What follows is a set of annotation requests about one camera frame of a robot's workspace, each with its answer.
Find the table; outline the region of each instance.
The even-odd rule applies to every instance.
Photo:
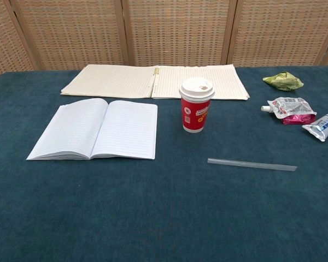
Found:
[[[304,87],[262,82],[285,70]],[[136,99],[159,106],[155,160],[25,161],[57,108],[86,98],[60,95],[77,73],[0,75],[0,261],[328,261],[328,140],[260,111],[290,96],[328,113],[328,67],[237,68],[251,98],[212,101],[198,134],[179,100]]]

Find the red paper cup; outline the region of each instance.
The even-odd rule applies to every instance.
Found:
[[[213,84],[204,78],[186,79],[179,90],[183,128],[190,133],[203,130],[206,122],[210,99],[215,91]]]

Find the crumpled plastic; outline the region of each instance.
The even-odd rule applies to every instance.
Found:
[[[262,80],[283,91],[292,91],[304,85],[299,78],[293,76],[289,72],[282,72],[274,76],[263,78]]]

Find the lined paper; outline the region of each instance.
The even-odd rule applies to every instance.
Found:
[[[203,77],[210,80],[215,89],[213,99],[247,100],[249,98],[233,64],[206,67],[160,66],[151,97],[180,98],[181,83],[191,77]]]
[[[27,160],[89,159],[107,107],[101,98],[60,106]]]
[[[149,98],[156,67],[89,64],[61,94],[118,98]]]
[[[154,159],[156,130],[157,105],[113,101],[108,106],[92,158]]]

